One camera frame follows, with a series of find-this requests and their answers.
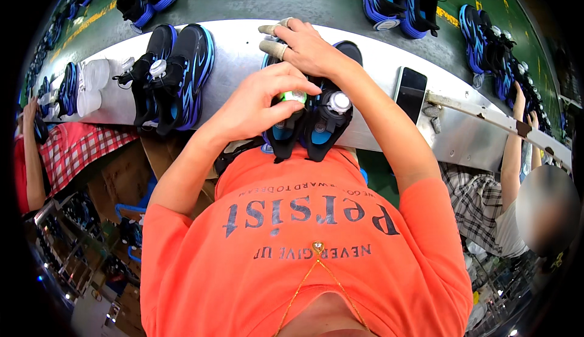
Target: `white plastic container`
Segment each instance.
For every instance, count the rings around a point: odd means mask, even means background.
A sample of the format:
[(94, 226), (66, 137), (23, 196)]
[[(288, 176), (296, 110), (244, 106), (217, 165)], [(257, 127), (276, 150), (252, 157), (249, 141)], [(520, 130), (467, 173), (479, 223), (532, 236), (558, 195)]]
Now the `white plastic container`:
[(109, 60), (105, 58), (87, 62), (81, 70), (82, 81), (87, 92), (103, 89), (110, 78)]
[(77, 96), (77, 114), (84, 117), (102, 105), (102, 93), (99, 90), (80, 91)]

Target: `hand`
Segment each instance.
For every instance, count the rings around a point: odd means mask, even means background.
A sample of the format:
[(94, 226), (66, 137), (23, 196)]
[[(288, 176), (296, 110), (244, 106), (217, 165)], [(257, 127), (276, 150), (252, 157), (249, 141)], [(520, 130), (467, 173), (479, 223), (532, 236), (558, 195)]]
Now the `hand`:
[(204, 126), (214, 130), (226, 142), (255, 137), (304, 109), (304, 104), (295, 100), (270, 107), (274, 96), (291, 90), (304, 91), (313, 96), (321, 93), (290, 63), (270, 65), (243, 80)]
[(39, 110), (39, 104), (37, 103), (37, 98), (32, 98), (28, 104), (26, 104), (23, 110), (22, 123), (24, 126), (34, 125), (34, 115)]
[(515, 114), (520, 114), (520, 117), (516, 117), (517, 120), (523, 120), (523, 111), (525, 110), (525, 96), (523, 95), (523, 90), (517, 81), (513, 83), (515, 89), (517, 90), (517, 96), (515, 97), (515, 104), (513, 106), (513, 112)]
[(527, 123), (535, 129), (540, 127), (540, 122), (537, 119), (537, 113), (535, 110), (527, 115)]
[(274, 34), (288, 44), (283, 60), (292, 63), (307, 75), (331, 78), (343, 68), (356, 63), (325, 42), (310, 23), (288, 20), (288, 27), (277, 26)]

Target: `worker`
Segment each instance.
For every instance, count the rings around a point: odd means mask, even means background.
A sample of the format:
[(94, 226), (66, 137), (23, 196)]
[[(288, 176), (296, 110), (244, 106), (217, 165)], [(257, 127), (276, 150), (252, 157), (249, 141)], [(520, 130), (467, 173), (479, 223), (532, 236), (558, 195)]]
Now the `worker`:
[[(144, 218), (141, 318), (148, 336), (462, 336), (470, 278), (446, 186), (412, 122), (365, 70), (309, 23), (275, 35), (285, 62), (245, 78), (164, 173)], [(278, 93), (351, 99), (397, 180), (395, 209), (341, 148), (300, 145), (278, 164), (261, 148), (227, 167), (215, 203), (188, 216), (215, 158), (304, 107)]]
[(86, 166), (138, 138), (130, 127), (115, 130), (66, 122), (48, 130), (46, 142), (40, 145), (34, 138), (34, 116), (38, 111), (34, 98), (20, 117), (14, 146), (16, 198), (20, 214), (28, 216), (51, 198), (64, 200), (73, 195), (87, 183), (72, 182), (82, 170), (89, 173)]
[[(513, 118), (522, 122), (525, 96), (517, 81)], [(527, 115), (527, 122), (539, 127), (535, 112)], [(521, 138), (509, 134), (503, 151), (501, 181), (492, 173), (463, 166), (440, 163), (460, 234), (479, 245), (486, 252), (500, 257), (518, 257), (529, 248), (519, 234), (515, 218), (515, 204), (519, 193), (521, 172)], [(532, 145), (531, 170), (541, 166), (540, 149)]]

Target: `shoe tongue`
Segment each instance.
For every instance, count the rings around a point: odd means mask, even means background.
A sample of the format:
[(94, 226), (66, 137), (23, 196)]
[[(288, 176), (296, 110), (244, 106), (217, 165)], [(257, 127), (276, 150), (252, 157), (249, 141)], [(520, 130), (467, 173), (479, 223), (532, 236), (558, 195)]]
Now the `shoe tongue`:
[(154, 55), (152, 53), (146, 53), (140, 57), (140, 59), (132, 66), (132, 77), (134, 79), (145, 77), (148, 74), (152, 63), (154, 63)]
[(184, 78), (187, 60), (183, 56), (172, 56), (166, 60), (166, 75), (162, 78), (166, 86), (178, 86)]

